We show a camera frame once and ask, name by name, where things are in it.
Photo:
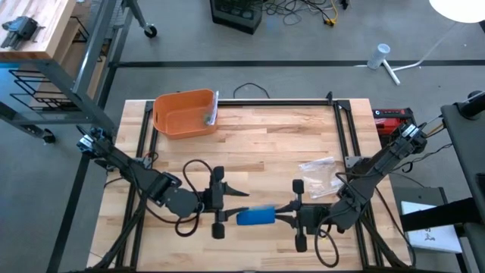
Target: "red device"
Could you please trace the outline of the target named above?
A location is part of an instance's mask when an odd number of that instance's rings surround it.
[[[410,108],[404,109],[373,109],[374,122],[382,147],[390,141],[390,134],[399,125],[407,122],[416,125],[415,116]]]

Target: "concrete floor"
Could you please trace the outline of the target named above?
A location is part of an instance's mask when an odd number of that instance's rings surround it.
[[[256,34],[250,36],[213,24],[208,1],[140,0],[146,19],[158,27],[158,37],[146,39],[133,22],[122,61],[366,60],[379,42],[391,46],[389,59],[415,60],[452,25],[427,1],[352,4],[352,9],[339,14],[333,29],[324,26],[319,15],[303,12],[303,21],[292,27],[285,26],[281,17],[264,16]],[[430,58],[484,59],[484,43],[478,24],[466,25],[456,29]],[[154,99],[163,93],[205,87],[230,98],[235,87],[253,82],[273,98],[322,98],[333,91],[340,98],[369,98],[375,108],[411,107],[419,123],[438,115],[441,105],[485,89],[484,73],[485,67],[415,68],[399,72],[402,85],[395,86],[384,70],[356,67],[123,68],[116,74],[106,112],[118,123],[126,99]],[[2,89],[17,92],[11,78],[4,75],[0,74],[0,81],[8,88]],[[0,99],[10,103],[3,90]],[[262,94],[251,87],[238,93],[238,98],[259,97]],[[58,142],[43,146],[0,123],[0,271],[44,272],[49,261],[80,159],[75,146],[80,135],[74,125],[49,128]],[[427,151],[449,141],[441,133],[430,141]],[[416,164],[409,176],[426,186],[444,187],[449,200],[470,196],[453,149]],[[104,182],[104,171],[92,165],[62,271],[86,264]],[[392,182],[414,187],[400,177],[393,176]],[[453,255],[421,250],[418,267],[459,271]]]

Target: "plastic bag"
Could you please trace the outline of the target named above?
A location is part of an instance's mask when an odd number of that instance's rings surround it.
[[[300,164],[299,169],[312,199],[336,193],[343,185],[335,176],[338,170],[333,157]]]

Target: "wooden table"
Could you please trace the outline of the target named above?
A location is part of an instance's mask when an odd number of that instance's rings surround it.
[[[130,156],[136,153],[142,123],[144,100],[126,101],[116,146]],[[373,155],[379,151],[371,105],[367,99],[351,99],[352,113],[361,153]],[[347,129],[345,115],[344,127]],[[350,135],[346,130],[348,147]],[[185,140],[167,140],[159,134],[157,152],[160,158],[154,165],[159,171],[169,171],[178,177],[185,162],[193,158],[206,160],[212,167],[223,165],[225,180],[235,189],[250,193],[250,197],[224,197],[224,208],[285,205],[294,199],[292,179],[300,177],[298,164],[333,156],[343,169],[339,138],[333,109],[328,106],[300,107],[223,107],[218,112],[218,130],[209,136]],[[149,137],[145,149],[149,147]],[[112,174],[109,180],[119,174]],[[203,166],[189,168],[189,179],[198,190],[208,186],[208,173]],[[99,261],[121,230],[129,184],[118,181],[105,189],[98,224],[95,230],[88,266]],[[387,203],[399,221],[389,178],[379,184]],[[335,196],[305,202],[335,202]],[[176,220],[167,209],[160,215]],[[390,216],[378,197],[372,199],[377,229],[390,248],[404,262],[409,263],[405,241],[393,227]],[[326,270],[314,253],[313,236],[308,236],[308,251],[295,250],[295,231],[283,222],[262,226],[236,226],[232,217],[226,226],[226,238],[211,238],[213,215],[203,215],[197,232],[178,237],[174,227],[147,214],[142,235],[138,270],[140,271],[313,271]],[[192,224],[184,226],[187,232]],[[332,230],[340,253],[340,263],[333,270],[361,269],[354,228],[344,234]],[[371,263],[369,238],[368,253]],[[127,255],[130,254],[131,241]],[[335,259],[328,240],[321,242],[321,254],[329,262]]]
[[[36,35],[36,42],[22,42],[19,50],[0,49],[0,61],[19,59],[54,58],[54,53],[73,13],[76,0],[1,0],[0,24],[28,16],[36,20],[42,28]],[[0,28],[0,42],[8,31]]]

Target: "white lamp shade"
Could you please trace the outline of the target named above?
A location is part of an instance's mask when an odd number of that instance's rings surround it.
[[[430,0],[431,6],[444,17],[460,23],[485,20],[485,0]]]

